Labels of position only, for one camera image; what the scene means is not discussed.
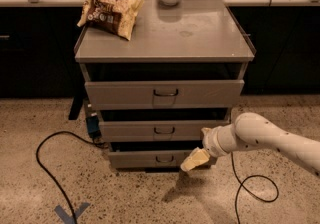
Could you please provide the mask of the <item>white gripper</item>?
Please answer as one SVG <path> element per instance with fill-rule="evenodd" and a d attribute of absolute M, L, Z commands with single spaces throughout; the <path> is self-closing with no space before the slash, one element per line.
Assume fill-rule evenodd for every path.
<path fill-rule="evenodd" d="M 202 128 L 201 131 L 204 149 L 195 148 L 182 162 L 180 168 L 184 172 L 207 163 L 210 156 L 219 158 L 235 151 L 238 147 L 237 136 L 232 124 L 215 128 Z"/>

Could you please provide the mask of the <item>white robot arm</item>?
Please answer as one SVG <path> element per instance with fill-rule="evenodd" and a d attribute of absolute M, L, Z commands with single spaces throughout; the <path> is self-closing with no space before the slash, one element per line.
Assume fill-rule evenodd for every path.
<path fill-rule="evenodd" d="M 320 175 L 320 142 L 285 131 L 259 114 L 243 113 L 229 125 L 201 131 L 203 147 L 196 147 L 182 162 L 185 172 L 235 151 L 272 149 Z"/>

